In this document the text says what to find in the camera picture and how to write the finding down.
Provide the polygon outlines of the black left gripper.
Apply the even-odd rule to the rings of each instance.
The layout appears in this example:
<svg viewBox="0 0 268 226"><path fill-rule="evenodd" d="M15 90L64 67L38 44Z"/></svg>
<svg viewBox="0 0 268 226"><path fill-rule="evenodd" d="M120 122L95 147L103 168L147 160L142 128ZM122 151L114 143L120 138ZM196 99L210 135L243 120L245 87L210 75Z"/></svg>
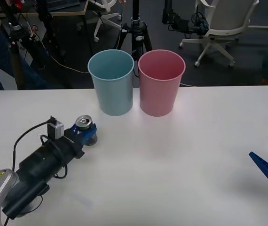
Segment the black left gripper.
<svg viewBox="0 0 268 226"><path fill-rule="evenodd" d="M64 159L80 159L84 155L82 151L83 145L92 146L96 144L96 131L97 127L81 130L76 124L73 124L70 129L66 129L62 137L62 153Z"/></svg>

